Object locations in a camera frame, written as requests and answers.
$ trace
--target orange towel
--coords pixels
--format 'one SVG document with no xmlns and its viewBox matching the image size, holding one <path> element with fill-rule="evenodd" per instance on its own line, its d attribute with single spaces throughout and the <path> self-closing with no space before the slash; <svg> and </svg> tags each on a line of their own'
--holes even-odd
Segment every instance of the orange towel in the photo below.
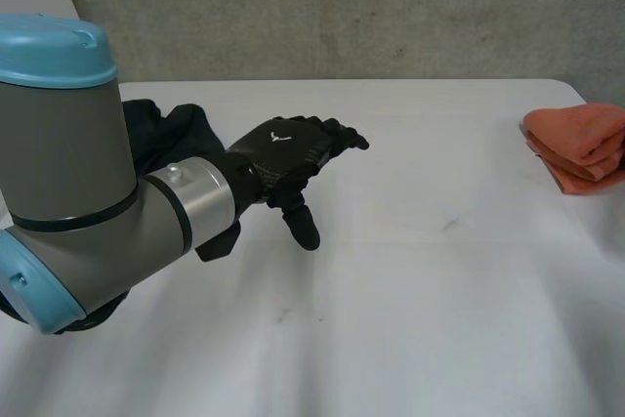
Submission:
<svg viewBox="0 0 625 417">
<path fill-rule="evenodd" d="M 625 181 L 619 165 L 625 148 L 625 109 L 583 104 L 537 109 L 523 124 L 527 144 L 538 153 L 565 194 L 585 194 Z"/>
</svg>

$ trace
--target gray concrete wall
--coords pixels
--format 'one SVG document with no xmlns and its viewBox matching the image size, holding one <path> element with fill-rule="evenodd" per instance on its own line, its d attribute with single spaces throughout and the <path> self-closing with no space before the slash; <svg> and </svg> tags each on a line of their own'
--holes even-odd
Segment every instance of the gray concrete wall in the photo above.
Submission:
<svg viewBox="0 0 625 417">
<path fill-rule="evenodd" d="M 625 0 L 73 0 L 122 80 L 549 77 L 625 104 Z"/>
</svg>

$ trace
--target light blue cap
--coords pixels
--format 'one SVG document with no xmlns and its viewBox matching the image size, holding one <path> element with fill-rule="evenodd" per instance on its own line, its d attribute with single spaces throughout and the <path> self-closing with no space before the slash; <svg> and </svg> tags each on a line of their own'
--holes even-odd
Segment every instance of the light blue cap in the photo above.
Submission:
<svg viewBox="0 0 625 417">
<path fill-rule="evenodd" d="M 106 33 L 80 20 L 0 15 L 0 82 L 35 88 L 102 85 L 117 76 Z"/>
<path fill-rule="evenodd" d="M 0 230 L 0 291 L 21 318 L 43 334 L 86 316 L 48 268 L 4 230 Z"/>
</svg>

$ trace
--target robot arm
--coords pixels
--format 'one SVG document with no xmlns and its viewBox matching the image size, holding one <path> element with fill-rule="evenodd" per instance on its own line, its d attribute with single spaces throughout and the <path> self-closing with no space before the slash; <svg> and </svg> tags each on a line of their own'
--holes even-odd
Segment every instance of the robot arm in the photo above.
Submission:
<svg viewBox="0 0 625 417">
<path fill-rule="evenodd" d="M 0 16 L 0 291 L 42 333 L 107 304 L 190 249 L 229 253 L 252 204 L 280 207 L 307 249 L 301 191 L 333 156 L 367 148 L 336 121 L 273 119 L 226 154 L 137 179 L 104 32 L 84 21 Z"/>
</svg>

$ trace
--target white table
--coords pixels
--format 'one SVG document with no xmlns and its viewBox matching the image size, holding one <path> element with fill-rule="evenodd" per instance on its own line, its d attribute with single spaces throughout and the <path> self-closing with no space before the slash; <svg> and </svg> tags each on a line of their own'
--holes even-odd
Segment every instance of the white table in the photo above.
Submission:
<svg viewBox="0 0 625 417">
<path fill-rule="evenodd" d="M 316 114 L 371 149 L 310 184 L 314 253 L 257 206 L 228 258 L 187 255 L 95 330 L 40 337 L 0 317 L 0 415 L 622 415 L 625 194 L 562 196 L 518 128 L 531 109 L 583 103 L 569 86 L 121 90 L 164 110 L 201 104 L 226 145 L 276 115 Z"/>
</svg>

